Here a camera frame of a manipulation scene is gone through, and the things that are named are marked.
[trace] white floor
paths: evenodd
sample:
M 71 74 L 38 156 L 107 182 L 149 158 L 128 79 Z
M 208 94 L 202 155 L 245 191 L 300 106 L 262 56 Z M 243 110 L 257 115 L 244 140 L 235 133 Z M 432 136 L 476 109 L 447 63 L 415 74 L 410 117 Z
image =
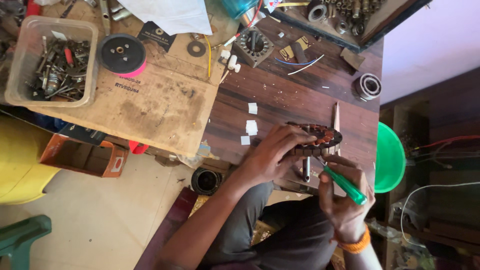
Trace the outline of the white floor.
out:
M 31 270 L 131 270 L 193 171 L 148 155 L 129 155 L 119 178 L 62 170 L 44 197 L 0 206 L 0 227 L 40 214 L 52 219 L 52 233 L 32 245 Z M 274 191 L 269 204 L 305 197 Z

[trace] person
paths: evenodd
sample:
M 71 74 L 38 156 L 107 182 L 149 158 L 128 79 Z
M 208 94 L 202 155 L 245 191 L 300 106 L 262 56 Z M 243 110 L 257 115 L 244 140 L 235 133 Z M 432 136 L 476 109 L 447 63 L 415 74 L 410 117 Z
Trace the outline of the person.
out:
M 321 270 L 337 244 L 347 270 L 381 270 L 364 223 L 374 192 L 357 164 L 324 156 L 334 172 L 352 181 L 368 201 L 357 205 L 333 194 L 329 174 L 319 175 L 318 196 L 265 207 L 273 179 L 282 177 L 300 157 L 287 153 L 316 140 L 291 125 L 275 125 L 255 151 L 173 234 L 161 249 L 155 270 Z M 257 219 L 278 228 L 251 246 Z

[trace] blue wire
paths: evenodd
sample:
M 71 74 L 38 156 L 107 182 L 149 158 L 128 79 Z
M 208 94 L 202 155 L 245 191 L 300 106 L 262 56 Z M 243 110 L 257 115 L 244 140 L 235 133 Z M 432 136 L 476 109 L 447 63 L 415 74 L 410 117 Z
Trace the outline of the blue wire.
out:
M 282 63 L 284 63 L 284 64 L 289 64 L 289 65 L 309 65 L 309 64 L 315 62 L 315 60 L 316 60 L 316 59 L 315 59 L 315 60 L 312 60 L 311 62 L 308 62 L 308 63 L 305 63 L 305 64 L 295 64 L 295 63 L 283 62 L 282 60 L 277 59 L 276 57 L 275 57 L 275 59 L 276 59 L 277 61 L 279 61 L 279 62 L 282 62 Z

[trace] yellow wire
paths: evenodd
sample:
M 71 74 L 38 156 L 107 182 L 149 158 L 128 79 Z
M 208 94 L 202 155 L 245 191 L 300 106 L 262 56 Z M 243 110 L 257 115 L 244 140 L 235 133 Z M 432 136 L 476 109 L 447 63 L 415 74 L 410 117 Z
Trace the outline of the yellow wire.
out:
M 207 36 L 204 36 L 208 44 L 208 77 L 210 78 L 210 62 L 212 61 L 212 48 L 210 47 L 210 42 L 208 42 Z
M 278 4 L 276 7 L 280 8 L 280 7 L 291 7 L 291 6 L 308 6 L 308 4 L 310 4 L 310 2 L 280 3 L 280 4 Z

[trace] pink tape roll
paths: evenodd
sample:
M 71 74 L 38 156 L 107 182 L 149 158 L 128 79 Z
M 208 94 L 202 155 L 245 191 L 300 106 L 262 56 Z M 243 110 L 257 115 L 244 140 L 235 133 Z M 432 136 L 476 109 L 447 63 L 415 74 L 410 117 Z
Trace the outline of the pink tape roll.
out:
M 135 71 L 132 71 L 130 73 L 115 73 L 115 72 L 113 72 L 113 73 L 120 76 L 120 77 L 132 78 L 132 77 L 138 76 L 140 73 L 142 73 L 146 66 L 147 66 L 147 59 L 145 58 L 144 63 Z

